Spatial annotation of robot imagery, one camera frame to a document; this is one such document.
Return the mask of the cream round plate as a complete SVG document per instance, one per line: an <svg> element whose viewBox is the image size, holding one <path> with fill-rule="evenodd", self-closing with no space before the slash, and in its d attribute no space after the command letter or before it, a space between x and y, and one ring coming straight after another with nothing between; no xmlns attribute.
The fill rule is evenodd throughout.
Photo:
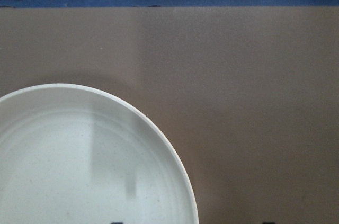
<svg viewBox="0 0 339 224"><path fill-rule="evenodd" d="M142 112L44 84L1 98L1 223L198 223L187 172Z"/></svg>

